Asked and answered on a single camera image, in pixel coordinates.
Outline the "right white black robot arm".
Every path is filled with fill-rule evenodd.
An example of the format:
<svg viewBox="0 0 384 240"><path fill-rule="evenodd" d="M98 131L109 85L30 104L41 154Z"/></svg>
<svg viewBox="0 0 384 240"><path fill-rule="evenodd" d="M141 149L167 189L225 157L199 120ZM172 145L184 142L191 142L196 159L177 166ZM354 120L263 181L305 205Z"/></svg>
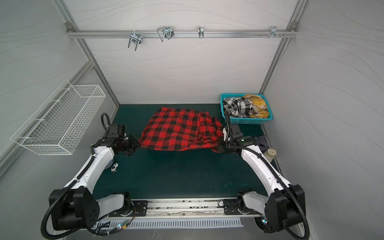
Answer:
<svg viewBox="0 0 384 240"><path fill-rule="evenodd" d="M218 145L221 153L238 153L263 184L267 195L256 191L239 193L238 210L241 214L259 213L255 223L264 233L287 231L296 240L308 240L310 227L306 215L305 192L300 185L292 185L265 158L256 140L244 136L238 124L231 123L225 111L224 137Z"/></svg>

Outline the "red black plaid shirt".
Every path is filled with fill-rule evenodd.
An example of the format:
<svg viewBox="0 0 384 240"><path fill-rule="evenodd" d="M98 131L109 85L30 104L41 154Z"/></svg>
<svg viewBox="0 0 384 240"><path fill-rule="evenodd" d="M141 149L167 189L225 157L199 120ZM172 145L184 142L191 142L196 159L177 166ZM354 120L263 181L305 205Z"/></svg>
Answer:
<svg viewBox="0 0 384 240"><path fill-rule="evenodd" d="M208 112L159 108L142 132L140 146L155 151L218 151L224 126Z"/></svg>

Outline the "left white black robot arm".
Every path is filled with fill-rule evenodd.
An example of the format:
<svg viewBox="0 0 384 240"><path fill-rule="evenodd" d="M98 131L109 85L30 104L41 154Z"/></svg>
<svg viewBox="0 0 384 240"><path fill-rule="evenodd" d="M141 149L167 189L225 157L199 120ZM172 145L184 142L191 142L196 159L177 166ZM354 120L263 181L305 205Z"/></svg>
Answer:
<svg viewBox="0 0 384 240"><path fill-rule="evenodd" d="M41 234L46 240L58 240L81 229L86 229L94 236L110 236L131 224L124 221L112 230L102 232L95 224L111 213L130 214L134 209L130 194L115 193L101 199L93 196L94 188L103 171L111 169L116 172L118 166L114 161L116 154L130 157L139 147L138 140L125 133L125 127L111 124L108 114L101 115L105 133L94 145L91 155L77 175L62 189L54 190L49 196L49 208L43 216Z"/></svg>

